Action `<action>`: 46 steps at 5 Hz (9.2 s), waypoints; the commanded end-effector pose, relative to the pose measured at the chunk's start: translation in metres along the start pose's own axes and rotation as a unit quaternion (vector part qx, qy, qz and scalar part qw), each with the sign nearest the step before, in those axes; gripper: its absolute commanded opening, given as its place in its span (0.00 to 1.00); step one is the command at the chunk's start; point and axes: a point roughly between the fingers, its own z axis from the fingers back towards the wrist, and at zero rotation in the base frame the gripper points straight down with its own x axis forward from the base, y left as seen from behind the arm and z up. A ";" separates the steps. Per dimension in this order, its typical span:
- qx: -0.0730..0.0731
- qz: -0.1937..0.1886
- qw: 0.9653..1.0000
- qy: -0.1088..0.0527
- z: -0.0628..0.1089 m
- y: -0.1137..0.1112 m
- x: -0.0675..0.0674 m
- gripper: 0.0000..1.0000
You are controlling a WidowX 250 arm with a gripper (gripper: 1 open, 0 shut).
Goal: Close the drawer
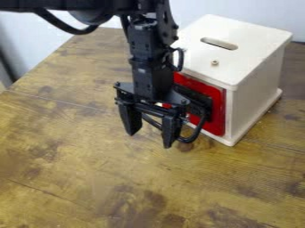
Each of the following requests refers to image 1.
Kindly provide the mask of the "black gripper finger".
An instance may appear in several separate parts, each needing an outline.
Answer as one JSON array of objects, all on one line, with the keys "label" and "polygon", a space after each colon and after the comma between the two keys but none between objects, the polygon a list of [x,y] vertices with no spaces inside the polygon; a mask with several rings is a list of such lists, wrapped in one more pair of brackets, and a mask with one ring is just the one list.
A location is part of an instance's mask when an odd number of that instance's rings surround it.
[{"label": "black gripper finger", "polygon": [[166,116],[162,119],[162,139],[163,139],[163,147],[168,149],[171,144],[179,138],[182,128],[182,122],[179,118]]},{"label": "black gripper finger", "polygon": [[132,105],[119,104],[119,115],[128,135],[134,135],[142,128],[142,113]]}]

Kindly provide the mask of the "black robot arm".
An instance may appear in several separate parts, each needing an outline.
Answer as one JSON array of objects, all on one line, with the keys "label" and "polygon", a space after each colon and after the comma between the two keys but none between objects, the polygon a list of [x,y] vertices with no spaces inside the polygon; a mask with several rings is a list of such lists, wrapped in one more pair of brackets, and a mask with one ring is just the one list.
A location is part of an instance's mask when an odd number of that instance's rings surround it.
[{"label": "black robot arm", "polygon": [[183,54],[168,0],[0,0],[0,11],[36,14],[60,30],[87,35],[114,16],[120,18],[130,45],[132,81],[114,84],[115,104],[126,132],[135,134],[147,121],[162,131],[163,146],[179,139],[190,100],[174,90],[174,73]]}]

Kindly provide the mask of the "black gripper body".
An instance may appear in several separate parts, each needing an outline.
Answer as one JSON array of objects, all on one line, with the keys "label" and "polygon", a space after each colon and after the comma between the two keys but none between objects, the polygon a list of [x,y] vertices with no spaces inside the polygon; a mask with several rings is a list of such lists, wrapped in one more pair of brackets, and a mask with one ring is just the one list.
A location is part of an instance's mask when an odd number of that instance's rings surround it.
[{"label": "black gripper body", "polygon": [[174,86],[174,72],[183,66],[183,51],[163,40],[155,26],[124,29],[131,57],[132,82],[116,83],[116,104],[132,105],[140,112],[142,102],[164,102]]}]

